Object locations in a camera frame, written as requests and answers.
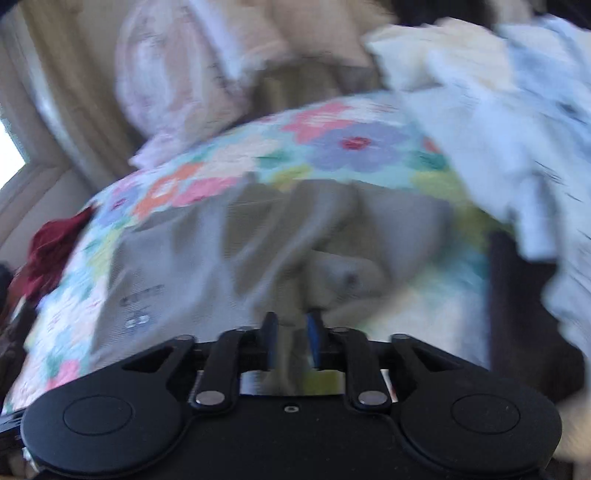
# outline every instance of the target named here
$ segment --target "pink flower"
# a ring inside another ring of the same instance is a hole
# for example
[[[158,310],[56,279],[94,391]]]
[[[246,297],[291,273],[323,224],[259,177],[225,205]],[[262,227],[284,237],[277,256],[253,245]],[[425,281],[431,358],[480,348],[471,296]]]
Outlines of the pink flower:
[[[217,195],[228,187],[236,184],[239,177],[212,177],[209,179],[195,180],[189,188],[173,200],[174,207],[184,207],[191,203],[198,202],[207,197]]]
[[[60,371],[47,382],[47,390],[61,387],[80,376],[80,363],[77,360],[66,360],[60,365]]]
[[[295,141],[308,143],[329,130],[352,125],[352,120],[343,119],[339,114],[350,109],[342,102],[330,102],[309,110],[297,113],[293,122],[282,128],[285,132],[295,132]]]

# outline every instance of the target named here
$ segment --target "orange flower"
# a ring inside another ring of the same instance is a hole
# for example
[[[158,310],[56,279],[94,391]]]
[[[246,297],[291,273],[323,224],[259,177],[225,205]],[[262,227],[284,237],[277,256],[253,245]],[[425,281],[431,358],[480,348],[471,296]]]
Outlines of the orange flower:
[[[169,204],[177,196],[183,183],[197,173],[202,163],[188,163],[170,175],[154,182],[146,196],[136,205],[134,213],[142,221],[158,207]]]

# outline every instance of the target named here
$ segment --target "purple flower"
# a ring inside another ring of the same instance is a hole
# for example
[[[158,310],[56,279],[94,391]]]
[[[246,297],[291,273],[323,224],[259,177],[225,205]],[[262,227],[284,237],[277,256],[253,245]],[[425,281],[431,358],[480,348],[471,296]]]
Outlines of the purple flower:
[[[398,144],[408,136],[400,128],[381,122],[354,124],[330,130],[309,143],[310,163],[320,170],[351,168],[371,173],[401,160]]]
[[[100,208],[96,221],[100,226],[110,226],[122,219],[139,199],[139,185],[133,184],[126,189],[115,190]]]

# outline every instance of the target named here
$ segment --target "flower pattern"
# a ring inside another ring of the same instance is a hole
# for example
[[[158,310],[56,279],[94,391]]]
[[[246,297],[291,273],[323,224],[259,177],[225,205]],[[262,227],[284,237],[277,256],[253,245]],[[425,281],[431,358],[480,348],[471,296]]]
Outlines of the flower pattern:
[[[314,153],[310,162],[326,171],[351,168],[376,172],[402,159],[400,143],[406,139],[400,129],[380,122],[331,130],[311,143]]]
[[[60,370],[57,375],[49,379],[47,383],[47,389],[61,387],[78,378],[78,372],[80,371],[80,362],[76,360],[66,360],[60,364]]]
[[[45,391],[88,372],[111,258],[124,228],[154,210],[219,194],[249,171],[281,190],[305,178],[330,178],[415,189],[448,199],[455,209],[453,245],[463,250],[429,268],[410,287],[400,299],[403,317],[410,308],[417,312],[410,316],[413,319],[438,319],[446,328],[474,323],[473,312],[482,307],[478,301],[486,286],[486,257],[478,247],[489,219],[471,206],[458,180],[450,176],[445,157],[398,106],[391,93],[378,92],[278,113],[226,132],[158,168],[140,170],[97,194],[91,202],[101,204],[101,210],[81,237],[59,288],[40,303],[25,344],[29,353],[4,411],[26,407]],[[475,220],[478,214],[482,218]],[[450,283],[450,278],[457,280]],[[433,285],[445,288],[435,290]],[[466,298],[472,310],[464,308]],[[392,323],[400,320],[404,319],[393,313],[387,322],[359,327],[385,339]],[[417,332],[411,328],[414,320],[401,324],[409,333]],[[433,332],[436,338],[439,330]],[[331,385],[328,377],[311,377],[306,391],[327,392]]]
[[[284,126],[284,132],[295,132],[295,141],[300,144],[309,143],[323,133],[335,128],[344,128],[354,123],[351,119],[342,118],[340,114],[350,107],[343,102],[325,103],[294,116],[293,122]]]
[[[239,177],[226,177],[195,180],[187,190],[173,200],[173,207],[184,207],[207,197],[218,195],[236,184]]]
[[[158,207],[170,203],[178,195],[181,182],[195,175],[202,166],[202,163],[189,163],[181,166],[173,174],[156,180],[146,196],[135,207],[134,213],[137,215],[138,220],[145,219]]]
[[[102,227],[116,223],[128,214],[140,195],[141,189],[136,184],[130,184],[124,189],[115,189],[113,196],[100,207],[95,222]]]

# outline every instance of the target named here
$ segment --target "screw hole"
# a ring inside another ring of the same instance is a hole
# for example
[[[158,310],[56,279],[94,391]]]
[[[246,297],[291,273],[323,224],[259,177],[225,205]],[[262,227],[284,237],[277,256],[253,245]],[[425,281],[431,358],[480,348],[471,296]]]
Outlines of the screw hole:
[[[298,413],[300,411],[300,408],[297,405],[286,405],[283,408],[283,411],[285,413]]]

